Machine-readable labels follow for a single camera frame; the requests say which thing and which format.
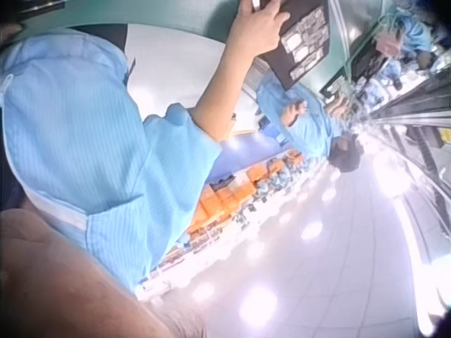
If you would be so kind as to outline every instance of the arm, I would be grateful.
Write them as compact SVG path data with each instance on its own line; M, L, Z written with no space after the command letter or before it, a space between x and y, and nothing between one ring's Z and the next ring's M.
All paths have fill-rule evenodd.
M191 112L194 122L216 141L227 138L233 110L254 57L275 49L282 24L290 17L279 13L280 0L252 13L251 0L241 0L238 15L218 69Z

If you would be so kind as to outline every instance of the hand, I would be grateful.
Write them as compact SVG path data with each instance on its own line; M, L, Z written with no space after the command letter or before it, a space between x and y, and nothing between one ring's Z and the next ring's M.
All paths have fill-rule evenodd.
M290 104L280 116L280 122L286 127L291 127L295 124L300 116L304 116L307 110L305 101L298 101Z
M5 23L0 25L0 46L14 37L22 30L18 23Z
M241 0L227 39L227 47L240 57L254 57L277 48L282 24L289 13L279 13L280 0L272 0L264 10L252 13L252 0Z

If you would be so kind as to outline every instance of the sleeve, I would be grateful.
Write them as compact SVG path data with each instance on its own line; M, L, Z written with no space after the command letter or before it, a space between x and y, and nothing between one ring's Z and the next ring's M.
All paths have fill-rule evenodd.
M169 106L166 116L152 116L144 121L144 132L155 162L176 196L186 204L197 203L204 183L221 153L221 145L195 125L181 104Z

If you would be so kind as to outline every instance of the orange container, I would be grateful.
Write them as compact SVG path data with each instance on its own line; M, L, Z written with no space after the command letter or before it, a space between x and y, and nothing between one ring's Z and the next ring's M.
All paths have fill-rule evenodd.
M268 171L266 170L266 166L260 163L253 165L246 173L251 182L256 182L266 177Z
M234 213L238 209L239 207L238 201L233 196L232 190L229 187L219 189L216 192L216 195L218 195L225 209L227 209L229 213Z
M272 164L268 166L268 171L271 174L274 174L281 171L284 167L285 167L284 162L278 158L276 161L274 161Z
M218 213L224 212L224 205L216 195L209 199L204 199L201 201L201 204L209 217L213 217Z
M210 184L207 184L204 187L204 190L202 190L202 193L200 195L200 200L203 201L205 199L210 199L215 197L214 190L211 188Z

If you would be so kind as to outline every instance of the forearm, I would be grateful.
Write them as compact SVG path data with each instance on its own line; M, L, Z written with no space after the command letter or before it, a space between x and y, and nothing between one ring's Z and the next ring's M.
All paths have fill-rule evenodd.
M241 57L234 46L224 54L208 87L197 102L192 119L217 141L227 138L230 121L252 58Z

